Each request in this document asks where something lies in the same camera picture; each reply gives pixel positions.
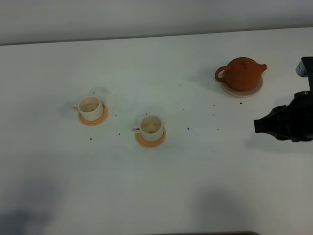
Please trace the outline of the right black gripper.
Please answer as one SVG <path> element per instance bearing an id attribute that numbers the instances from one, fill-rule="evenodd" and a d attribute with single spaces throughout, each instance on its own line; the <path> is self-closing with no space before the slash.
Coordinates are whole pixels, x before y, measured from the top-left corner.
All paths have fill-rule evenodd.
<path id="1" fill-rule="evenodd" d="M 302 57 L 308 73 L 309 91 L 298 92 L 291 102 L 292 131 L 295 138 L 291 140 L 288 113 L 286 105 L 277 106 L 261 119 L 254 120 L 255 133 L 265 133 L 277 140 L 291 140 L 292 142 L 311 141 L 313 139 L 313 57 Z"/>

